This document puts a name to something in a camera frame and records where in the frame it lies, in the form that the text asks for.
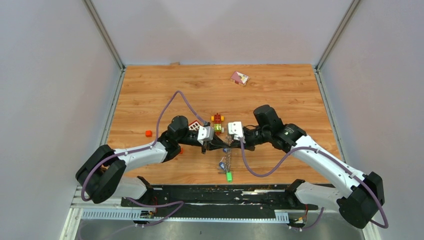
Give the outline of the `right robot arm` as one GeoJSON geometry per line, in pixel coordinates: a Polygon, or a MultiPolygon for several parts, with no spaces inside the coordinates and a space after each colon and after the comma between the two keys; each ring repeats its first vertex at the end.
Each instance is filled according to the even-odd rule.
{"type": "Polygon", "coordinates": [[[265,178],[273,174],[290,156],[316,170],[332,187],[312,184],[297,179],[285,195],[292,209],[301,205],[316,205],[338,211],[352,226],[363,229],[372,223],[382,229],[389,227],[383,205],[385,203],[383,179],[376,172],[368,174],[341,161],[321,147],[305,130],[293,123],[283,123],[275,109],[268,104],[257,107],[253,115],[258,123],[253,128],[240,121],[227,124],[232,137],[231,149],[239,148],[246,169],[254,176],[265,178]],[[254,151],[257,145],[270,143],[285,152],[282,159],[267,173],[257,173],[248,164],[246,150],[254,151]]]}

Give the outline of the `green key tag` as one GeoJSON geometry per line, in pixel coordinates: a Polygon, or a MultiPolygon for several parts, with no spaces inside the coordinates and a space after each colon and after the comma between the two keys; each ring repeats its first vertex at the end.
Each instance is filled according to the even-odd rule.
{"type": "Polygon", "coordinates": [[[227,180],[228,183],[232,183],[233,182],[233,175],[232,175],[232,172],[231,171],[227,171],[225,173],[225,176],[226,176],[226,180],[227,180]]]}

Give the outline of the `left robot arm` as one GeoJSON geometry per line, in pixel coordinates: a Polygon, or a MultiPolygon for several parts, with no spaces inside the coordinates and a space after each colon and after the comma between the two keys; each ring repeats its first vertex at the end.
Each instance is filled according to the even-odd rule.
{"type": "Polygon", "coordinates": [[[134,169],[151,164],[160,164],[174,159],[182,151],[182,145],[199,147],[206,151],[228,148],[207,123],[199,130],[189,128],[188,119],[174,117],[167,130],[153,142],[123,149],[113,149],[108,144],[99,146],[75,174],[82,186],[83,201],[100,204],[111,197],[132,198],[140,206],[149,206],[153,193],[142,177],[125,177],[134,169]]]}

